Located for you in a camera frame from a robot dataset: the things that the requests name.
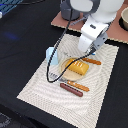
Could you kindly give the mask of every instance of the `beige mat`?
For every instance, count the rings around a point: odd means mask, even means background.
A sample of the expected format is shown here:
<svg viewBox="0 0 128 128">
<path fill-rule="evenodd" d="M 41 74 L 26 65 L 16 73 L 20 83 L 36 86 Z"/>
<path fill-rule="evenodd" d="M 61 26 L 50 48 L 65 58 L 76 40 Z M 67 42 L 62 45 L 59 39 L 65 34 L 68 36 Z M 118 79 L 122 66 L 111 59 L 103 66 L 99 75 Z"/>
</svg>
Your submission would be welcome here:
<svg viewBox="0 0 128 128">
<path fill-rule="evenodd" d="M 77 49 L 78 40 L 79 37 L 65 34 L 58 47 L 59 64 L 69 56 L 84 55 Z M 95 128 L 117 52 L 118 47 L 104 44 L 95 56 L 89 56 L 102 65 L 88 63 L 87 74 L 77 83 L 89 87 L 90 91 L 83 91 L 81 98 L 60 88 L 59 82 L 47 82 L 46 59 L 17 98 L 78 128 Z M 59 66 L 51 66 L 50 72 L 59 74 Z"/>
</svg>

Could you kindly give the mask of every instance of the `toy food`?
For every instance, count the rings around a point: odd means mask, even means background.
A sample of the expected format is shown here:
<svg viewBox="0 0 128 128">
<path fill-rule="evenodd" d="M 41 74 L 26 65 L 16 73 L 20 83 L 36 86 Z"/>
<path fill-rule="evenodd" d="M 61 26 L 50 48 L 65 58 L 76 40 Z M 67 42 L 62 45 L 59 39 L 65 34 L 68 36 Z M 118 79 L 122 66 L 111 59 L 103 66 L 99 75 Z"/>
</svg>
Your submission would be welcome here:
<svg viewBox="0 0 128 128">
<path fill-rule="evenodd" d="M 67 67 L 73 60 L 74 60 L 74 59 L 71 58 L 71 59 L 66 63 L 65 67 Z M 83 63 L 82 61 L 75 61 L 74 63 L 72 63 L 72 64 L 68 67 L 69 70 L 74 71 L 74 72 L 76 72 L 76 73 L 78 73 L 78 74 L 80 74 L 80 75 L 85 75 L 85 73 L 87 72 L 88 68 L 89 68 L 89 65 L 86 64 L 86 63 Z"/>
<path fill-rule="evenodd" d="M 60 83 L 60 87 L 66 89 L 67 91 L 69 91 L 69 92 L 71 92 L 71 93 L 73 93 L 79 97 L 83 96 L 82 92 L 80 92 L 79 90 L 76 90 L 76 89 L 74 89 L 74 88 L 72 88 L 72 87 L 70 87 L 64 83 Z"/>
</svg>

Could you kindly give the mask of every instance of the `placemat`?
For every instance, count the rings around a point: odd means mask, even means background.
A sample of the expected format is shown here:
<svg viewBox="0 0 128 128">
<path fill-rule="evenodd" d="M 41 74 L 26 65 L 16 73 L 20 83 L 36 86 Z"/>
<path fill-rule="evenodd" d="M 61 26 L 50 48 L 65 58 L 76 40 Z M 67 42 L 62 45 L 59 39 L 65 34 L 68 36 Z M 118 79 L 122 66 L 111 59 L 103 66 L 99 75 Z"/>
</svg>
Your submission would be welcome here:
<svg viewBox="0 0 128 128">
<path fill-rule="evenodd" d="M 77 48 L 78 40 L 79 37 L 64 35 L 57 49 L 59 65 L 69 56 L 84 55 Z M 118 47 L 104 44 L 95 56 L 88 57 L 101 61 L 102 64 L 86 62 L 89 70 L 83 79 L 77 81 L 90 89 L 89 92 L 83 91 L 83 97 L 60 88 L 59 82 L 48 83 L 45 59 L 17 98 L 78 128 L 95 128 L 117 52 Z M 50 72 L 59 75 L 59 65 L 50 66 Z"/>
</svg>

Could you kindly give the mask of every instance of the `black table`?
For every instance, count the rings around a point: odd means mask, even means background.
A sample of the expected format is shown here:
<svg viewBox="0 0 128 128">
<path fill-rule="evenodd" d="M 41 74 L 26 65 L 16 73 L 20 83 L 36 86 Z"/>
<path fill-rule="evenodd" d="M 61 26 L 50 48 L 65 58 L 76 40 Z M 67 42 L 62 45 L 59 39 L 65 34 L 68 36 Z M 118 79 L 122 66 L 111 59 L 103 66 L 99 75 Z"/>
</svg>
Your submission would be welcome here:
<svg viewBox="0 0 128 128">
<path fill-rule="evenodd" d="M 59 5 L 60 0 L 20 5 L 0 19 L 0 104 L 50 128 L 75 128 L 16 98 L 44 60 L 46 49 L 64 31 L 51 26 Z M 105 43 L 118 46 L 119 51 L 96 128 L 128 128 L 128 45 L 110 40 Z"/>
</svg>

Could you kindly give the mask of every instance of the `toy bread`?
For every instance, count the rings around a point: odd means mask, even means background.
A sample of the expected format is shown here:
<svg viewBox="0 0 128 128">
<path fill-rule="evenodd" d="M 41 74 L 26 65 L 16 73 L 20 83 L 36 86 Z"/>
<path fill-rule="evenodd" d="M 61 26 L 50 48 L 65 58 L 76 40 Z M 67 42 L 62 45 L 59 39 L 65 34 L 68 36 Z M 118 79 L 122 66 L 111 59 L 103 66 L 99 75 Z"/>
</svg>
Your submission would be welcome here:
<svg viewBox="0 0 128 128">
<path fill-rule="evenodd" d="M 74 59 L 70 59 L 65 67 L 67 67 Z M 87 72 L 89 68 L 89 65 L 86 64 L 86 63 L 83 63 L 82 61 L 75 61 L 74 63 L 72 63 L 68 69 L 71 70 L 71 71 L 74 71 L 80 75 L 85 75 L 85 73 Z"/>
</svg>

